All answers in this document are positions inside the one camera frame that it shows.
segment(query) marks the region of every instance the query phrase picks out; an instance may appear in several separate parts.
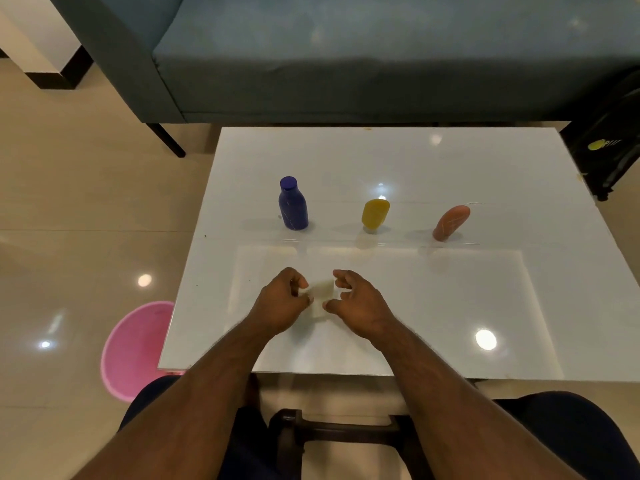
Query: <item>person's right arm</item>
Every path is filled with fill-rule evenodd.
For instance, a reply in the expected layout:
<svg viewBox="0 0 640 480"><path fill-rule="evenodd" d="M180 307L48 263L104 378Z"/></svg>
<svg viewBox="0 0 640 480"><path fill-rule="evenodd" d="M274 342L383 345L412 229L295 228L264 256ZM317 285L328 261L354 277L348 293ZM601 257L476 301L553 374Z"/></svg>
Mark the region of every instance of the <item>person's right arm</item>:
<svg viewBox="0 0 640 480"><path fill-rule="evenodd" d="M351 291L324 309L385 356L438 480L582 478L397 320L370 282L353 271L333 275Z"/></svg>

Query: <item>person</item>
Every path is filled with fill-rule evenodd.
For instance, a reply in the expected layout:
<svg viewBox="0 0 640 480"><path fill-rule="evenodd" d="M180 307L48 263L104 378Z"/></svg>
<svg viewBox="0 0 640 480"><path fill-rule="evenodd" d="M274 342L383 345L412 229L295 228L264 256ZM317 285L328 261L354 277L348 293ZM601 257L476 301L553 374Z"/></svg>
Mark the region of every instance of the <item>person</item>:
<svg viewBox="0 0 640 480"><path fill-rule="evenodd" d="M430 472L443 479L640 479L615 423L569 393L491 401L396 319L373 285L335 270L341 299L324 302L387 359ZM275 440L249 400L248 379L268 341L311 298L295 269L265 286L244 320L183 377L164 377L133 401L121 430L75 480L280 479Z"/></svg>

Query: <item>logo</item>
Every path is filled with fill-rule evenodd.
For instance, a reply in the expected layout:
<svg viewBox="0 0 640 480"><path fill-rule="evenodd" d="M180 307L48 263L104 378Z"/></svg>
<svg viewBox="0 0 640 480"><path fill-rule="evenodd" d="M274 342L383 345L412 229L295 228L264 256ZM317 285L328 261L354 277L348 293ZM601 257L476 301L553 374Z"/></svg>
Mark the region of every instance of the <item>logo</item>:
<svg viewBox="0 0 640 480"><path fill-rule="evenodd" d="M606 148L608 146L619 144L620 141L622 140L621 139L599 139L597 141L594 141L590 145L588 145L587 148L590 149L592 152L594 152L596 150L600 150L601 148Z"/></svg>

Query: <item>blue sofa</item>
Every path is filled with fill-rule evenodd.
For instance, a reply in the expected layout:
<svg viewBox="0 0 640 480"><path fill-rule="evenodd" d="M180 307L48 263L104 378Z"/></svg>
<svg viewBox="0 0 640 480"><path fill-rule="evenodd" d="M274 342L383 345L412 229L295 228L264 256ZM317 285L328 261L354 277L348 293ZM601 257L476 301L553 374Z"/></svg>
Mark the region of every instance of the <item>blue sofa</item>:
<svg viewBox="0 0 640 480"><path fill-rule="evenodd" d="M640 66L640 0L51 1L159 131L574 120Z"/></svg>

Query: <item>blue bottle cap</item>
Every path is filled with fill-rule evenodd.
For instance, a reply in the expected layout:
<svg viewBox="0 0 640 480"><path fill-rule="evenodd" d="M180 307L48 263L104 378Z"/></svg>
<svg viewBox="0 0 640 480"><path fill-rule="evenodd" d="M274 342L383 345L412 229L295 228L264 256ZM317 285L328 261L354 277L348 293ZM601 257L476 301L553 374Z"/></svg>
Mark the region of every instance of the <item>blue bottle cap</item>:
<svg viewBox="0 0 640 480"><path fill-rule="evenodd" d="M298 186L298 181L294 177L284 177L280 181L280 188L282 190L293 190Z"/></svg>

